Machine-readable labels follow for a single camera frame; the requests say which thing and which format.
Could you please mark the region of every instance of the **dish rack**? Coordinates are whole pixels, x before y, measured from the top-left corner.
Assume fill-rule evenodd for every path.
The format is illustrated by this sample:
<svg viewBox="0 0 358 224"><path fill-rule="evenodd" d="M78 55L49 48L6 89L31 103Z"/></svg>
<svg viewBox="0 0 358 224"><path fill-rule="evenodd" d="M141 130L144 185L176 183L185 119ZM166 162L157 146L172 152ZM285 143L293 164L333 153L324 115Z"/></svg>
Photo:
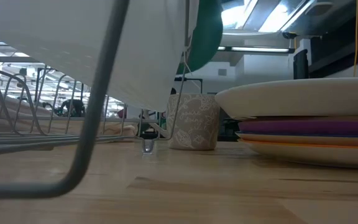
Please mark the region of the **dish rack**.
<svg viewBox="0 0 358 224"><path fill-rule="evenodd" d="M37 116L37 109L39 106L38 104L34 105L32 100L30 100L32 98L31 98L29 87L26 85L25 75L21 75L21 74L11 75L7 72L0 70L0 76L3 76L4 78L9 78L8 83L6 85L6 89L5 90L0 89L0 103L1 103L0 121L2 119L6 120L10 127L10 131L8 132L0 131L0 154L21 152L21 151L31 151L31 150L52 150L53 147L56 146L77 144L75 157L71 164L70 170L62 180L51 184L41 184L41 183L0 184L0 199L1 198L50 198L50 197L57 197L68 193L81 182L82 178L86 174L88 165L90 163L93 147L96 143L111 142L121 139L135 139L141 142L142 150L144 154L151 154L153 151L153 146L156 141L160 141L160 140L167 141L172 137L173 130L170 131L171 135L169 138L160 139L160 135L159 135L160 130L157 130L158 131L157 139L151 140L150 144L146 145L145 139L140 137L140 128L138 128L137 135L135 136L123 135L123 130L124 130L123 127L125 121L139 122L139 127L141 127L142 123L144 122L160 124L161 115L159 115L159 120L142 119L143 117L143 110L142 110L139 119L126 119L125 114L126 114L127 106L124 105L124 113L122 118L107 118L108 99L103 111L104 101L100 99L106 96L128 5L129 5L129 1L116 1L116 3L113 4L111 17L109 18L108 30L104 38L102 51L100 52L99 55L99 62L94 77L93 88L91 88L88 109L86 111L85 118L70 117L70 111L73 109L73 97L74 97L74 92L76 90L75 85L77 84L76 80L74 81L74 88L71 93L70 108L68 110L69 116L67 118L55 117L53 115L53 111L51 112L51 115L49 117ZM187 38L188 12L189 12L189 0L186 0L185 46L189 46L189 41ZM37 86L39 85L39 91L35 92L35 99L37 100L37 102L39 102L40 96L42 94L42 87L44 85L44 80L45 80L45 75L47 74L47 70L48 69L45 66L44 74L39 79L37 79ZM52 108L55 107L55 103L59 91L59 84L64 76L62 76L58 80L56 94L53 100ZM5 104L9 83L12 80L15 80L15 82L19 84L18 86L21 86L21 96L19 98L19 105L13 117L9 115L7 106ZM179 98L181 97L184 80L185 80L185 70L183 71L183 76L181 79ZM27 117L19 116L19 111L24 96L26 96L27 99L29 99L28 104L32 116L27 116ZM180 101L178 100L173 127L175 127L179 102ZM99 129L102 113L104 113L102 134L104 134L104 127L106 125L106 122L110 121L110 122L121 123L121 133L119 135L98 135L98 129ZM16 128L17 121L22 119L31 121L31 127L28 132L18 131ZM64 134L50 133L51 123L55 119L63 119L67 121ZM80 134L68 134L68 127L70 125L70 120L73 119L77 119L77 120L79 119L84 121ZM48 120L48 128L46 131L44 131L41 128L39 122L40 120Z"/></svg>

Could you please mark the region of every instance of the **yellow cable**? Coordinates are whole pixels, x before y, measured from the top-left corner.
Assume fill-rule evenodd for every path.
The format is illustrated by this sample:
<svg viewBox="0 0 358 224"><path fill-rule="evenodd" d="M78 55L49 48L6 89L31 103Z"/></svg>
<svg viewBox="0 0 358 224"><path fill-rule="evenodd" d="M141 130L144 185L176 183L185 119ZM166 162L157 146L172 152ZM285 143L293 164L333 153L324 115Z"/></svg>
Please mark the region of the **yellow cable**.
<svg viewBox="0 0 358 224"><path fill-rule="evenodd" d="M357 52L358 52L358 0L356 0L356 49L354 52L354 70L353 70L353 77L356 77L356 65L357 65Z"/></svg>

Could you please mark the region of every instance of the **patterned cup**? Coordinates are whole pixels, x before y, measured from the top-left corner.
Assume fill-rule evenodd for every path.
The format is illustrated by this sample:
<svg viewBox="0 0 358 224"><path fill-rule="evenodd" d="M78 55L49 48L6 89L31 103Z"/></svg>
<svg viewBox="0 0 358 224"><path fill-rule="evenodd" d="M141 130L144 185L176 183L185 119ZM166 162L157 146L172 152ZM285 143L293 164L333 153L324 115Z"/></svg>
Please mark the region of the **patterned cup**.
<svg viewBox="0 0 358 224"><path fill-rule="evenodd" d="M168 131L172 128L178 98L179 95L172 95L168 102ZM187 150L214 149L218 140L219 110L214 95L182 94L169 147Z"/></svg>

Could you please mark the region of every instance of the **stack of plates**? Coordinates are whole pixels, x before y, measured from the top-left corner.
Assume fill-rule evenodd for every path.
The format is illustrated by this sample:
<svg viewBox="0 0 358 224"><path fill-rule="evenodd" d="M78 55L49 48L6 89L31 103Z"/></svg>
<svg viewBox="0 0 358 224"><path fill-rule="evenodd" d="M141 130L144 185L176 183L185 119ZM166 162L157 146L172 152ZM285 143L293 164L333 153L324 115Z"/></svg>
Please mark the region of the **stack of plates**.
<svg viewBox="0 0 358 224"><path fill-rule="evenodd" d="M237 135L258 153L358 167L358 78L246 85L218 93L216 101L244 120Z"/></svg>

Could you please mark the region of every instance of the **white bowl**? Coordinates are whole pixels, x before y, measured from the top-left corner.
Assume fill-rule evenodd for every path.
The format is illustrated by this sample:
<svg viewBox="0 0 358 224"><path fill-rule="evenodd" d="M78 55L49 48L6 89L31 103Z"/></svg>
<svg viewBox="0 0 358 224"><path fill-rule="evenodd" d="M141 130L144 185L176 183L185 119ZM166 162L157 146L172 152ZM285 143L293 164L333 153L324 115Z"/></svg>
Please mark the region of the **white bowl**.
<svg viewBox="0 0 358 224"><path fill-rule="evenodd" d="M232 118L255 116L358 116L358 78L257 83L218 93Z"/></svg>

